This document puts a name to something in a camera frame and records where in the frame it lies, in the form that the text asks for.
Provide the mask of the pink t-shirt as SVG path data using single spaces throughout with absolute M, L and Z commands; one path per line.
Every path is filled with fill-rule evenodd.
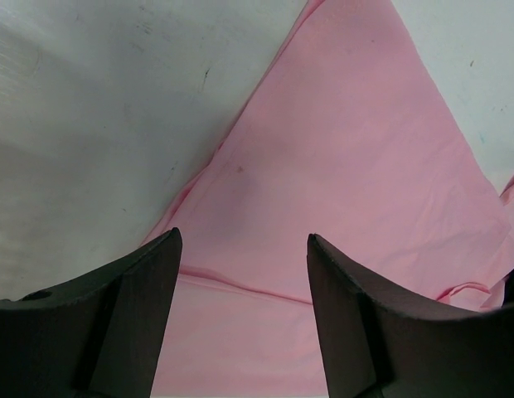
M 154 228 L 182 234 L 155 396 L 327 394 L 307 239 L 487 311 L 514 269 L 498 193 L 389 1 L 311 1 L 212 160 Z

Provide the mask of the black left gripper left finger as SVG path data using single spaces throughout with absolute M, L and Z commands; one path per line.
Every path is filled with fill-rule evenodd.
M 70 281 L 0 300 L 0 397 L 148 397 L 180 260 L 171 229 Z

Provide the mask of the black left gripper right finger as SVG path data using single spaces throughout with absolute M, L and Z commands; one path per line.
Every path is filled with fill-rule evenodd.
M 514 397 L 514 303 L 478 313 L 409 291 L 308 237 L 331 397 Z

